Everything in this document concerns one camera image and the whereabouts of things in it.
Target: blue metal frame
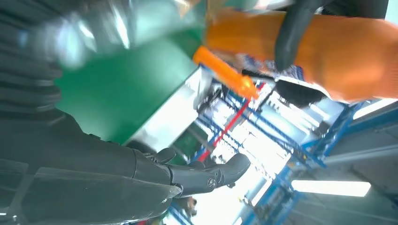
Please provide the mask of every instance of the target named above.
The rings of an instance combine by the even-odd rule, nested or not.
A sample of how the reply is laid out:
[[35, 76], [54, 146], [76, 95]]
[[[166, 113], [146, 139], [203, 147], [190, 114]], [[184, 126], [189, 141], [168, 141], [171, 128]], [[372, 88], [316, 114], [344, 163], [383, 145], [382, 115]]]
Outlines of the blue metal frame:
[[352, 122], [352, 117], [355, 112], [357, 112], [362, 105], [363, 103], [353, 106], [346, 105], [339, 117], [329, 128], [329, 132], [315, 145], [313, 153], [321, 157], [328, 156], [333, 147], [335, 147], [337, 142], [341, 139], [348, 125]]
[[374, 129], [376, 127], [393, 125], [397, 123], [398, 123], [398, 109], [395, 109], [390, 112], [386, 112], [381, 115], [372, 117], [371, 119], [368, 120], [352, 123], [346, 129], [344, 136], [352, 135], [368, 129]]
[[[227, 106], [229, 106], [230, 108], [234, 109], [236, 112], [238, 110], [238, 108], [232, 104], [230, 104], [229, 102], [227, 102], [226, 100], [224, 100], [225, 104]], [[277, 128], [276, 126], [274, 126], [271, 122], [269, 122], [267, 119], [265, 119], [263, 116], [259, 115], [256, 111], [254, 111], [253, 109], [251, 109], [250, 107], [247, 107], [247, 109], [253, 114], [255, 115], [259, 120], [261, 120], [262, 122], [264, 122], [267, 126], [271, 127], [273, 130], [275, 130], [281, 137], [283, 137], [286, 141], [277, 138], [273, 135], [271, 135], [270, 133], [266, 132], [261, 126], [259, 126], [256, 122], [252, 121], [251, 119], [249, 119], [247, 116], [245, 116], [244, 114], [241, 115], [242, 118], [246, 119], [250, 124], [252, 124], [254, 127], [256, 127], [258, 130], [260, 130], [265, 136], [267, 136], [268, 138], [270, 138], [272, 141], [276, 142], [277, 144], [279, 144], [285, 151], [291, 153], [291, 150], [286, 148], [285, 146], [289, 146], [292, 147], [294, 150], [297, 150], [299, 152], [301, 152], [302, 154], [304, 154], [305, 156], [307, 156], [307, 158], [311, 159], [312, 161], [316, 162], [317, 164], [319, 164], [320, 166], [325, 167], [326, 165], [320, 160], [318, 159], [316, 156], [314, 156], [313, 154], [309, 153], [308, 151], [306, 151], [305, 149], [303, 149], [297, 142], [295, 142], [292, 138], [290, 138], [288, 135], [286, 135], [283, 131], [281, 131], [279, 128]]]
[[[338, 140], [342, 137], [344, 134], [345, 130], [349, 126], [349, 124], [352, 122], [352, 117], [355, 114], [355, 112], [362, 107], [362, 103], [356, 104], [354, 106], [344, 106], [344, 110], [342, 113], [339, 115], [339, 117], [336, 119], [335, 123], [330, 127], [329, 132], [324, 136], [324, 138], [319, 139], [319, 140], [314, 140], [311, 142], [307, 142], [301, 146], [301, 148], [306, 151], [308, 148], [313, 148], [313, 153], [320, 154], [321, 158], [324, 156], [329, 155], [330, 151], [332, 148], [337, 144]], [[249, 109], [254, 115], [256, 115], [256, 112], [253, 109]], [[262, 120], [265, 124], [273, 128], [274, 126], [270, 124], [269, 121], [267, 121], [265, 118], [261, 119], [261, 116], [256, 115], [260, 120]], [[318, 159], [314, 154], [308, 153], [315, 158]], [[281, 186], [281, 182], [285, 180], [286, 175], [289, 173], [289, 168], [285, 166], [285, 168], [276, 176], [276, 179], [273, 180], [270, 188], [265, 192], [264, 196], [259, 200], [258, 204], [266, 204], [270, 197], [273, 196], [273, 194], [278, 191]], [[265, 225], [268, 224], [275, 224], [275, 225], [281, 225], [282, 222], [287, 218], [289, 211], [291, 208], [294, 206], [294, 204], [298, 201], [299, 197], [301, 195], [297, 193], [294, 198], [290, 200], [290, 203], [287, 205], [284, 205], [284, 201], [286, 200], [285, 198], [282, 198], [282, 201], [280, 201], [275, 208], [270, 212], [269, 218], [267, 221], [264, 222]], [[243, 225], [250, 225], [253, 220], [256, 218], [254, 213], [251, 213], [248, 218], [243, 222]]]

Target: ceiling light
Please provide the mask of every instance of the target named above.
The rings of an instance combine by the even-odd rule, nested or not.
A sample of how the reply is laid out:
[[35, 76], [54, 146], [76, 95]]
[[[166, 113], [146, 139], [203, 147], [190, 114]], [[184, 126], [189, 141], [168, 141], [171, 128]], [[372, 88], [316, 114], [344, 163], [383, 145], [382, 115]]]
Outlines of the ceiling light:
[[299, 192], [357, 197], [364, 197], [370, 189], [370, 183], [360, 181], [293, 180], [291, 185]]
[[366, 107], [363, 107], [363, 108], [359, 109], [354, 114], [354, 118], [353, 119], [356, 120], [356, 119], [358, 119], [358, 118], [360, 118], [362, 116], [365, 116], [365, 115], [367, 115], [369, 113], [372, 113], [372, 112], [374, 112], [376, 110], [379, 110], [379, 109], [381, 109], [383, 107], [386, 107], [386, 106], [388, 106], [390, 104], [393, 104], [396, 101], [397, 101], [397, 99], [393, 99], [393, 98], [382, 99], [382, 100], [380, 100], [378, 102], [375, 102], [375, 103], [373, 103], [371, 105], [368, 105]]

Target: blue shelving rack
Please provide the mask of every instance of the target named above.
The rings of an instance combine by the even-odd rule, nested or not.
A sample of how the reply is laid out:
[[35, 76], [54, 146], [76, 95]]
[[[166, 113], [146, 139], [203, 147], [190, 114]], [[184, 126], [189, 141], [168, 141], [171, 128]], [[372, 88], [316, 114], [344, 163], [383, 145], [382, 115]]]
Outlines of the blue shelving rack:
[[[225, 104], [233, 109], [234, 111], [239, 110], [239, 106], [244, 104], [244, 99], [234, 95], [234, 93], [230, 93], [226, 96], [225, 99], [222, 99]], [[253, 116], [254, 119], [250, 119], [244, 113], [241, 115], [243, 119], [248, 121], [251, 125], [261, 131], [265, 136], [276, 142], [279, 146], [281, 146], [286, 152], [293, 153], [293, 152], [300, 152], [301, 155], [306, 156], [306, 160], [303, 161], [302, 158], [297, 158], [295, 154], [292, 154], [292, 158], [299, 161], [301, 164], [304, 164], [307, 168], [310, 168], [310, 165], [313, 163], [318, 164], [322, 167], [326, 167], [323, 163], [323, 159], [328, 156], [333, 149], [333, 147], [337, 144], [337, 142], [341, 139], [342, 135], [344, 134], [345, 130], [348, 128], [350, 123], [352, 122], [352, 117], [355, 112], [362, 107], [363, 103], [355, 104], [355, 105], [345, 105], [342, 104], [343, 111], [340, 113], [338, 118], [332, 124], [332, 126], [328, 129], [327, 133], [325, 133], [321, 139], [308, 142], [306, 144], [300, 145], [288, 135], [286, 135], [283, 131], [279, 128], [274, 126], [270, 121], [260, 115], [256, 110], [248, 107], [247, 111], [249, 111]], [[198, 121], [208, 128], [210, 128], [213, 133], [214, 137], [210, 140], [209, 144], [213, 144], [214, 140], [220, 135], [222, 129], [214, 123], [210, 118], [206, 116], [201, 116], [198, 118]], [[263, 124], [267, 125], [271, 129], [273, 129], [281, 138], [278, 138], [269, 132], [267, 132], [262, 126], [257, 124], [257, 121], [261, 121]], [[233, 139], [228, 132], [225, 134], [228, 138], [233, 140], [233, 142], [239, 147], [241, 144]], [[202, 148], [196, 155], [193, 157], [198, 158], [201, 154], [205, 152], [205, 149]], [[288, 181], [288, 177], [291, 175], [291, 172], [288, 166], [285, 166], [282, 171], [276, 176], [276, 178], [272, 181], [271, 186], [265, 192], [262, 198], [260, 198], [257, 204], [265, 205], [269, 202], [270, 198], [274, 196], [276, 193], [282, 193], [284, 196], [280, 199], [279, 202], [276, 202], [276, 205], [272, 207], [272, 210], [268, 212], [269, 217], [266, 221], [261, 221], [261, 224], [264, 225], [281, 225], [283, 221], [287, 218], [290, 209], [294, 206], [297, 200], [302, 196], [301, 193], [295, 192], [290, 182]], [[256, 220], [255, 213], [252, 212], [244, 221], [243, 225], [250, 225]]]

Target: fluorescent light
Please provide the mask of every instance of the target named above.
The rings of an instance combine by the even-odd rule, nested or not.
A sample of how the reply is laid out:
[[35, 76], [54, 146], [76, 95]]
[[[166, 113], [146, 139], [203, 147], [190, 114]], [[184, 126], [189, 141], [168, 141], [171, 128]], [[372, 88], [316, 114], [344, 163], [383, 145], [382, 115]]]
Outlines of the fluorescent light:
[[364, 197], [370, 188], [360, 181], [293, 180], [291, 185], [299, 192], [357, 197]]
[[242, 222], [243, 222], [243, 221], [242, 221], [242, 218], [239, 217], [239, 218], [235, 221], [234, 225], [241, 225]]
[[271, 186], [272, 180], [267, 180], [267, 182], [262, 186], [260, 191], [256, 194], [256, 196], [252, 199], [253, 206], [256, 206], [257, 203], [260, 201], [260, 198], [265, 194], [268, 188]]
[[358, 118], [360, 118], [360, 117], [362, 117], [362, 116], [365, 116], [365, 115], [367, 115], [367, 114], [369, 114], [369, 113], [371, 113], [371, 112], [374, 112], [374, 111], [376, 111], [376, 110], [378, 110], [378, 109], [381, 109], [381, 108], [383, 108], [383, 107], [386, 107], [386, 106], [388, 106], [388, 105], [390, 105], [390, 104], [393, 104], [394, 102], [396, 102], [397, 101], [397, 99], [393, 99], [393, 98], [385, 98], [385, 99], [382, 99], [382, 100], [380, 100], [380, 101], [378, 101], [378, 102], [375, 102], [375, 103], [373, 103], [373, 104], [371, 104], [371, 105], [368, 105], [368, 106], [366, 106], [366, 107], [363, 107], [363, 108], [361, 108], [361, 109], [359, 109], [355, 114], [354, 114], [354, 120], [356, 120], [356, 119], [358, 119]]
[[115, 19], [116, 19], [116, 29], [117, 32], [119, 33], [120, 39], [123, 42], [124, 48], [129, 49], [130, 48], [130, 41], [129, 41], [129, 36], [127, 34], [127, 28], [126, 25], [123, 22], [122, 17], [120, 16], [120, 12], [114, 5], [111, 4], [111, 8], [113, 13], [115, 14]]
[[93, 38], [94, 39], [94, 35], [91, 33], [90, 30], [88, 30], [88, 28], [81, 22], [79, 23], [79, 29], [81, 30], [81, 32], [89, 38]]
[[317, 114], [321, 115], [323, 117], [324, 120], [328, 120], [330, 118], [329, 114], [327, 114], [326, 112], [324, 112], [322, 109], [320, 109], [319, 107], [317, 107], [314, 104], [310, 105], [310, 108], [316, 112]]
[[293, 105], [293, 104], [289, 104], [289, 107], [295, 111], [298, 112], [302, 117], [304, 117], [307, 121], [309, 121], [310, 123], [314, 124], [316, 127], [319, 127], [319, 122], [314, 120], [314, 118], [312, 118], [311, 116], [309, 116], [307, 113], [305, 113], [304, 111], [302, 111], [301, 109], [297, 108], [297, 106]]

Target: green panel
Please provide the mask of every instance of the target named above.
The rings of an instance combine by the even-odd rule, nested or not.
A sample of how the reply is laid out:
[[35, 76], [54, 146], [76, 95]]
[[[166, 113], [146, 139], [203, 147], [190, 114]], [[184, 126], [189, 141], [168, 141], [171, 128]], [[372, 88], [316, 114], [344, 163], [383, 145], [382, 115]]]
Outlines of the green panel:
[[58, 107], [84, 132], [123, 143], [195, 70], [191, 56], [198, 46], [197, 35], [183, 31], [64, 71], [57, 82], [63, 93]]
[[[205, 131], [203, 131], [196, 123], [192, 123], [189, 126], [196, 134], [198, 134], [203, 140], [207, 140], [208, 135]], [[187, 130], [185, 130], [179, 138], [173, 143], [178, 149], [183, 151], [183, 153], [187, 156], [192, 156], [195, 152], [199, 151], [202, 144]], [[172, 159], [169, 164], [174, 165], [185, 165], [185, 161], [177, 155]]]

